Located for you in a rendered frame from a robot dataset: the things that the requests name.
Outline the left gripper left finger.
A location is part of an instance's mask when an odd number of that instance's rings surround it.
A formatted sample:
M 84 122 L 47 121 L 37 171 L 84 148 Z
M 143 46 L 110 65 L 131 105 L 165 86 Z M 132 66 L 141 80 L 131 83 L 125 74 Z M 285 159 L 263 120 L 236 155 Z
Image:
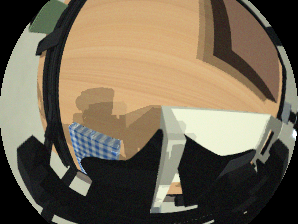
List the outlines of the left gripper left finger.
M 162 144 L 163 130 L 158 129 L 147 144 L 128 160 L 89 156 L 81 159 L 81 166 L 92 181 L 145 191 L 146 205 L 152 206 Z

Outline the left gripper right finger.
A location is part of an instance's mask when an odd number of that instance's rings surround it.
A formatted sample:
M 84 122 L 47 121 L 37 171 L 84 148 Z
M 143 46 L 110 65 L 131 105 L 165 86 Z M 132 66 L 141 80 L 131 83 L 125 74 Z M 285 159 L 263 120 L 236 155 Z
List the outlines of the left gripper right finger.
M 203 147 L 187 135 L 186 144 L 178 166 L 184 207 L 197 205 L 221 177 L 248 162 L 256 154 L 255 149 L 221 156 Z

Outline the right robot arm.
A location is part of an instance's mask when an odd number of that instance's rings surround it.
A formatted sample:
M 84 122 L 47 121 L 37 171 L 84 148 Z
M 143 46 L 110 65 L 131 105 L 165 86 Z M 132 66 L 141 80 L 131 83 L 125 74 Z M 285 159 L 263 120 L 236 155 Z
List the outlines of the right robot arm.
M 293 112 L 294 113 L 294 112 Z M 291 122 L 293 124 L 296 124 L 293 126 L 293 129 L 296 131 L 296 134 L 297 134 L 297 128 L 298 128 L 298 111 L 297 111 L 297 114 L 293 114 L 292 111 L 290 111 L 290 115 L 289 115 L 289 121 L 288 122 Z M 297 118 L 297 120 L 296 120 Z

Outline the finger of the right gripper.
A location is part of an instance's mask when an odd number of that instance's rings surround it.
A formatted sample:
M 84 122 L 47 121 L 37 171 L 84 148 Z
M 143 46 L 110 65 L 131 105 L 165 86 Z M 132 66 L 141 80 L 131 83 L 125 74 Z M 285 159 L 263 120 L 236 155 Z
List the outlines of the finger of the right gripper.
M 260 170 L 260 168 L 262 167 L 263 164 L 264 163 L 257 158 L 257 160 L 256 160 L 257 172 Z

